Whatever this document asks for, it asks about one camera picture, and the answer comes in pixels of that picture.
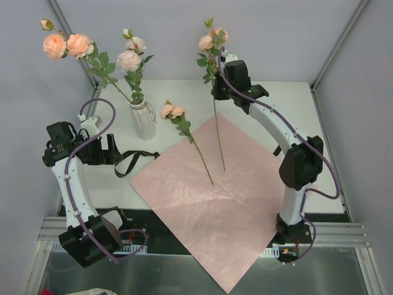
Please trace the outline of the black printed ribbon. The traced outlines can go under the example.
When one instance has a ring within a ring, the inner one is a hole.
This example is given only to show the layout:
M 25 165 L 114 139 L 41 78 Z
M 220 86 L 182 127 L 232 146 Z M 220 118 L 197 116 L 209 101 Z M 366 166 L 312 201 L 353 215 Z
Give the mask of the black printed ribbon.
M 123 154 L 121 154 L 121 158 L 120 161 L 117 162 L 114 165 L 114 172 L 115 175 L 118 178 L 124 178 L 126 177 L 135 167 L 135 165 L 137 164 L 140 156 L 143 157 L 154 157 L 154 159 L 157 159 L 158 157 L 160 157 L 160 154 L 158 152 L 148 152 L 148 151 L 126 151 Z M 124 173 L 121 173 L 117 170 L 117 166 L 122 163 L 125 159 L 132 157 L 132 159 L 130 160 L 130 163 L 128 165 L 128 168 L 126 169 L 126 171 Z

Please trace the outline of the peach rose stem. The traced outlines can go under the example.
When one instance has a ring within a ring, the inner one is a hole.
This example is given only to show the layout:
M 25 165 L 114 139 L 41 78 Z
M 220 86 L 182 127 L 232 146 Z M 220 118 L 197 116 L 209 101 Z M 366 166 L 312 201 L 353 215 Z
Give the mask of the peach rose stem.
M 200 38 L 198 43 L 200 57 L 197 59 L 198 66 L 206 68 L 206 74 L 202 79 L 205 84 L 211 83 L 212 90 L 216 86 L 216 75 L 220 61 L 219 50 L 228 41 L 228 33 L 221 27 L 215 28 L 213 22 L 213 18 L 204 22 L 209 32 Z
M 94 41 L 88 36 L 79 33 L 71 34 L 67 37 L 60 28 L 57 28 L 47 18 L 41 19 L 39 24 L 41 30 L 50 33 L 43 41 L 43 50 L 48 59 L 60 60 L 66 57 L 73 57 L 76 60 L 86 61 L 88 72 L 102 80 L 103 88 L 112 85 L 127 102 L 131 101 L 117 86 L 119 80 L 111 76 L 116 67 L 115 63 L 109 61 L 107 52 L 99 52 L 98 46 Z
M 162 118 L 165 120 L 170 121 L 173 125 L 176 126 L 176 129 L 179 131 L 180 136 L 185 136 L 188 138 L 188 141 L 190 144 L 194 146 L 194 148 L 197 150 L 201 161 L 203 163 L 204 169 L 206 170 L 206 173 L 208 175 L 208 178 L 210 180 L 210 183 L 214 185 L 214 182 L 212 180 L 212 176 L 209 172 L 209 169 L 207 167 L 206 161 L 201 153 L 201 150 L 197 144 L 197 142 L 194 139 L 194 136 L 192 135 L 192 132 L 190 131 L 191 127 L 191 122 L 186 118 L 186 109 L 182 106 L 174 106 L 172 102 L 166 101 L 164 106 L 162 107 L 160 111 L 160 115 Z

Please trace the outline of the pale pink rose stem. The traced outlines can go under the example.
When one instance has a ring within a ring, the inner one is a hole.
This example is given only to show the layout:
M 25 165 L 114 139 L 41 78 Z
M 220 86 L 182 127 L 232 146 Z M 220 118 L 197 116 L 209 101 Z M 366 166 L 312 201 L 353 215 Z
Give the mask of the pale pink rose stem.
M 122 36 L 125 39 L 125 51 L 117 57 L 117 65 L 125 73 L 123 77 L 131 89 L 131 96 L 128 100 L 131 104 L 137 105 L 144 100 L 141 83 L 145 65 L 153 55 L 144 57 L 147 50 L 145 41 L 135 36 L 132 29 L 123 29 Z

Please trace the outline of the pink wrapping paper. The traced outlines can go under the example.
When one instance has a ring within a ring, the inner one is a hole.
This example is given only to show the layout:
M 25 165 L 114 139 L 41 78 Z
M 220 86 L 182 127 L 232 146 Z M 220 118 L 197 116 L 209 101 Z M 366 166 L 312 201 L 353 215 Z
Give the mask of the pink wrapping paper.
M 280 160 L 224 116 L 197 128 L 131 186 L 218 285 L 230 292 L 276 233 Z

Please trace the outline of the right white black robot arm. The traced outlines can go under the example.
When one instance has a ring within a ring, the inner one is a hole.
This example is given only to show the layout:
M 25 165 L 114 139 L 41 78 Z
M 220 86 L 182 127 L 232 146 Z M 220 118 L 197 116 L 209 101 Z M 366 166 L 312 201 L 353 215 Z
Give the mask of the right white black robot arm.
M 279 176 L 285 185 L 281 211 L 276 217 L 274 243 L 294 241 L 305 231 L 303 210 L 306 190 L 322 171 L 324 144 L 319 136 L 298 138 L 297 130 L 277 110 L 270 94 L 261 85 L 251 83 L 242 60 L 219 58 L 212 95 L 215 100 L 233 100 L 247 115 L 260 123 L 275 139 L 274 155 L 284 154 Z

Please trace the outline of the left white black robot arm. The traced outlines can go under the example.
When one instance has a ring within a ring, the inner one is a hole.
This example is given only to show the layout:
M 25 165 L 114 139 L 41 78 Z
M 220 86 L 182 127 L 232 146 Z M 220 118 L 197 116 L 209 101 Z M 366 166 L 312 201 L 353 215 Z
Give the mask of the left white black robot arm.
M 66 230 L 59 235 L 64 250 L 84 268 L 108 258 L 123 246 L 130 231 L 123 211 L 115 206 L 98 213 L 91 200 L 84 176 L 84 165 L 114 165 L 121 161 L 114 136 L 107 136 L 108 148 L 101 138 L 84 138 L 69 122 L 47 127 L 50 140 L 42 157 L 58 181 L 66 210 Z

